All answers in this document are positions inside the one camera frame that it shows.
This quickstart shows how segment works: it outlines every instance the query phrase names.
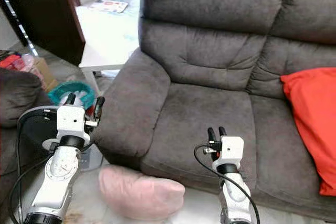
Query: gray armchair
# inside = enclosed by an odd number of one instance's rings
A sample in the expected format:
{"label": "gray armchair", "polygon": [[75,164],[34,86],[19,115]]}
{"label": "gray armchair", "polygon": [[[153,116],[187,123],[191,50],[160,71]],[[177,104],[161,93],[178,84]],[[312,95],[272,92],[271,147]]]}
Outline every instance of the gray armchair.
{"label": "gray armchair", "polygon": [[[16,179],[16,123],[23,112],[36,106],[50,105],[40,79],[32,73],[0,68],[0,223],[8,218],[7,201]],[[43,118],[28,120],[21,134],[22,172],[45,155],[34,139],[48,139],[56,129]]]}
{"label": "gray armchair", "polygon": [[336,67],[335,3],[141,0],[140,49],[105,94],[99,148],[111,163],[216,193],[193,149],[223,126],[245,141],[241,172],[257,204],[336,221],[279,78]]}

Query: white robotic arm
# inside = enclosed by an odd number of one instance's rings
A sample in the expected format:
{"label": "white robotic arm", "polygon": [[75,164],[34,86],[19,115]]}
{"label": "white robotic arm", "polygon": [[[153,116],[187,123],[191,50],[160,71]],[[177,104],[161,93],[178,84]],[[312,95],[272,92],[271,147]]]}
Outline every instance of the white robotic arm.
{"label": "white robotic arm", "polygon": [[[222,204],[222,213],[220,222],[221,224],[251,224],[249,205],[252,202],[256,211],[257,223],[260,223],[258,211],[250,197],[250,190],[238,171],[243,157],[244,140],[237,136],[227,136],[223,127],[219,127],[219,134],[220,141],[217,141],[214,130],[209,128],[208,144],[198,147],[207,147],[203,153],[211,154],[212,172],[221,177],[219,199]],[[197,158],[197,148],[194,154],[197,161],[200,162]]]}
{"label": "white robotic arm", "polygon": [[54,115],[57,121],[57,137],[45,141],[42,146],[47,150],[55,144],[54,155],[45,166],[45,178],[36,194],[24,224],[61,224],[66,215],[71,196],[72,186],[79,174],[81,150],[90,145],[89,132],[97,127],[101,117],[104,98],[97,99],[94,120],[89,121],[83,107],[74,106],[75,95],[70,94],[67,102],[55,107],[37,107],[29,113],[41,111],[43,115]]}

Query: wooden door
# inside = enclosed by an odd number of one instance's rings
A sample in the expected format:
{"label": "wooden door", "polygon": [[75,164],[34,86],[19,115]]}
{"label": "wooden door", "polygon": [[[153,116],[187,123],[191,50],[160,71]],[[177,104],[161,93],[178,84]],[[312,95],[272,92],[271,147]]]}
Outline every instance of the wooden door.
{"label": "wooden door", "polygon": [[74,65],[81,62],[85,40],[74,0],[9,1],[34,44]]}

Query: teal basket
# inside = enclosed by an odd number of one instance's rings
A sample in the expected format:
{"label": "teal basket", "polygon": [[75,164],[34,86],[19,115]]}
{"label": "teal basket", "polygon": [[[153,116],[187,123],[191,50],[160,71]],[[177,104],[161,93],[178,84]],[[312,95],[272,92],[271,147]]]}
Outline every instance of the teal basket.
{"label": "teal basket", "polygon": [[93,105],[93,102],[95,101],[95,93],[93,89],[80,81],[69,81],[62,83],[55,87],[53,90],[51,90],[48,93],[49,98],[51,101],[58,105],[62,96],[67,92],[76,92],[76,91],[85,91],[87,92],[86,95],[84,95],[80,100],[83,103],[83,107],[85,110],[90,108]]}

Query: pink pillow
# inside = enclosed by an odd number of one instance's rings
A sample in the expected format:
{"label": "pink pillow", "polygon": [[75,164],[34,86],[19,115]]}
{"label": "pink pillow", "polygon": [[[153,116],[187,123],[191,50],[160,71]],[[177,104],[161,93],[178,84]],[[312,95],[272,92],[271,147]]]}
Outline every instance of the pink pillow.
{"label": "pink pillow", "polygon": [[185,188],[165,178],[145,176],[121,166],[106,166],[99,174],[100,191],[117,213],[138,220],[162,220],[183,206]]}

